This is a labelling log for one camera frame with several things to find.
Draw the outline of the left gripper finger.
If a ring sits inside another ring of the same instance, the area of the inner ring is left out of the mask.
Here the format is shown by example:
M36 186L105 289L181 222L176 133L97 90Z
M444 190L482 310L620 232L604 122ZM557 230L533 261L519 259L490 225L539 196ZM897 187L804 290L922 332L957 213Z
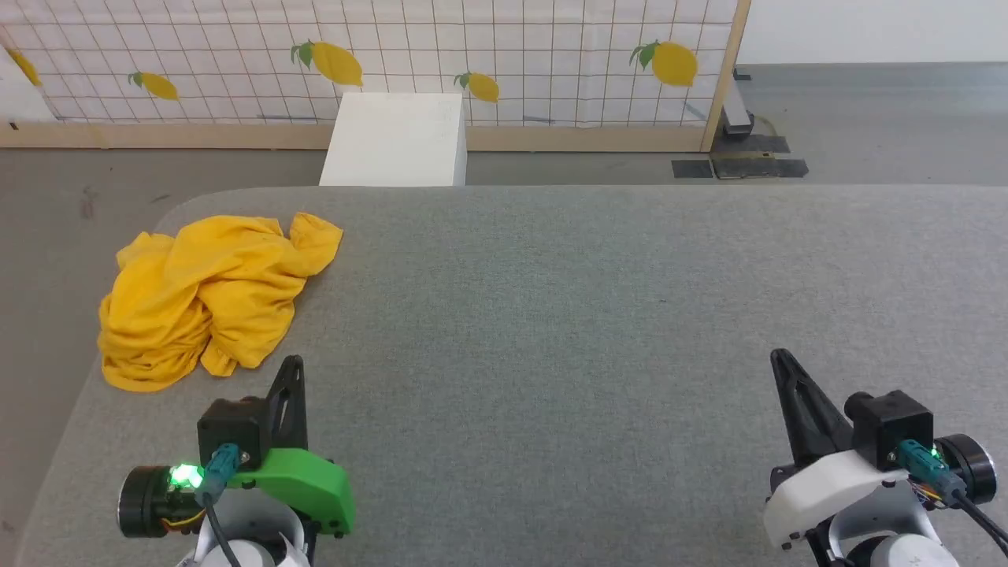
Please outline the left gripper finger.
M269 452L275 448L309 449L305 362L300 355L289 355L280 364L266 396L267 441Z

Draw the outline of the lemon print partition panel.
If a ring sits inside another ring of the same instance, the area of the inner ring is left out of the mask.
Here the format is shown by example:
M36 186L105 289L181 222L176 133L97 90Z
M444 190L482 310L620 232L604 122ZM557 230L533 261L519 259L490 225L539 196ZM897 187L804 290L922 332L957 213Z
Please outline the lemon print partition panel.
M323 150L348 93L460 94L476 151L707 151L752 0L0 0L55 122L3 148Z

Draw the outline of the grey fabric covered table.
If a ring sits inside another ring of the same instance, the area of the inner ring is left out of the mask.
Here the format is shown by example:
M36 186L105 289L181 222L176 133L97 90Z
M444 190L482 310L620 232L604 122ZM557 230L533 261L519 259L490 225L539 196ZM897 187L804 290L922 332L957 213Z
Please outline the grey fabric covered table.
M19 567L174 567L192 539L120 534L125 475L194 460L209 403L264 394L291 353L357 507L321 565L809 567L761 521L791 460L777 347L836 405L904 390L972 435L1008 528L1008 189L285 187L157 229L300 211L343 241L272 358L151 395L95 366Z

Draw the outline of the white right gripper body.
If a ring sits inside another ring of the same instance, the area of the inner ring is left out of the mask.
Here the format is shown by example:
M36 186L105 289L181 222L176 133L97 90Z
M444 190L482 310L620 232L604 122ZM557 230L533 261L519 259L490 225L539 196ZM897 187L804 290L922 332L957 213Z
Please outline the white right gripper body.
M763 513L772 546L806 542L813 551L943 551L932 511L961 511L996 539L980 505L997 492L985 449L968 435L947 435L931 450L900 445L899 466L880 471L854 450L800 470L778 470Z

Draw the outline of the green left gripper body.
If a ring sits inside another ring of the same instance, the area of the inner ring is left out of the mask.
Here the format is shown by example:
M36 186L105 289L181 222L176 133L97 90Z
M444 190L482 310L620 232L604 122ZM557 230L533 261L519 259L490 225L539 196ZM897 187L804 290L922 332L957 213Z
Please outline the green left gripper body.
M224 493L261 491L324 534L349 534L355 503L342 467L296 448L270 450L256 470L240 471L237 448L222 447L209 465L138 466L126 475L118 498L118 527L127 538L161 538L201 531L208 505Z

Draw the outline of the grey metal partition foot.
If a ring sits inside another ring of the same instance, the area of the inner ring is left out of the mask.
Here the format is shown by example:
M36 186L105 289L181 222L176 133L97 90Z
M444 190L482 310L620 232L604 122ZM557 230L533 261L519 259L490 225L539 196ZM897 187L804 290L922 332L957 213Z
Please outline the grey metal partition foot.
M733 69L723 106L721 107L721 135L725 139L745 139L754 129L754 114L748 110L740 90L740 83L751 80L747 74Z

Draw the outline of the yellow garment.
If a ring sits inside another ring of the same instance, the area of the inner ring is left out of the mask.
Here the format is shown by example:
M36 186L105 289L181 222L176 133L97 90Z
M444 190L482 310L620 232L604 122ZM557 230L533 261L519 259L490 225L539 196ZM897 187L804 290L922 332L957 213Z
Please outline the yellow garment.
M343 230L299 212L219 215L170 236L144 232L117 252L98 307L98 352L112 387L156 392L202 367L216 378L256 369L280 345L307 280L337 256Z

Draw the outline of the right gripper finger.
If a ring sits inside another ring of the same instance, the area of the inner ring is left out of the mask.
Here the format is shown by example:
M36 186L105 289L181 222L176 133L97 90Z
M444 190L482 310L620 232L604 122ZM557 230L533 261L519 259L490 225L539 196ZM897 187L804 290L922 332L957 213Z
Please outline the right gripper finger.
M793 464L807 467L820 458L852 449L852 424L816 380L784 348L770 353Z

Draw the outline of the white rectangular box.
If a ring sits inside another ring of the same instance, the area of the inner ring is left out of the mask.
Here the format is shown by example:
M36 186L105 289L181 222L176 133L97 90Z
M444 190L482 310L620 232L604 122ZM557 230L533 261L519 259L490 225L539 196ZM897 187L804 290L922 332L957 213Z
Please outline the white rectangular box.
M460 94L348 93L339 104L321 187L463 187Z

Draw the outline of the black floor base plate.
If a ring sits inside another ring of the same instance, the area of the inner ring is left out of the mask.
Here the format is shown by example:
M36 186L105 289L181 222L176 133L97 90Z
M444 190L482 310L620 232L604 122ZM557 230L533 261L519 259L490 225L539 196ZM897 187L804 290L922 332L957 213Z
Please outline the black floor base plate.
M810 172L804 159L792 157L788 140L773 134L715 139L710 165L719 180L802 179Z

